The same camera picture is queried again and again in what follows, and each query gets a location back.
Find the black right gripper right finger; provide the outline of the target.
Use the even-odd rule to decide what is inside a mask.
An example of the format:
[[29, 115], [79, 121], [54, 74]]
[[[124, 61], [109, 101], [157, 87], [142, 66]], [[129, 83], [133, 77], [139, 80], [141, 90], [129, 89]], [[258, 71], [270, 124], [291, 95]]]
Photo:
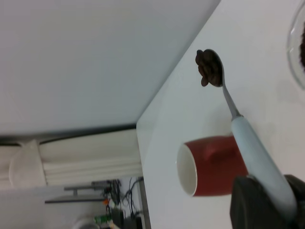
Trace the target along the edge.
[[297, 201], [297, 215], [291, 223], [292, 229], [305, 228], [305, 182], [293, 175], [285, 175]]

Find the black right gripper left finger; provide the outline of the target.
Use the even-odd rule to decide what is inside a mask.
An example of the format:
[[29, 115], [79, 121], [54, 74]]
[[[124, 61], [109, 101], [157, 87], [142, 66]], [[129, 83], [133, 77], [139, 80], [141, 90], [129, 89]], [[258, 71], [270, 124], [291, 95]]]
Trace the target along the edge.
[[249, 177], [234, 180], [230, 219], [233, 229], [296, 229], [275, 209], [259, 183]]

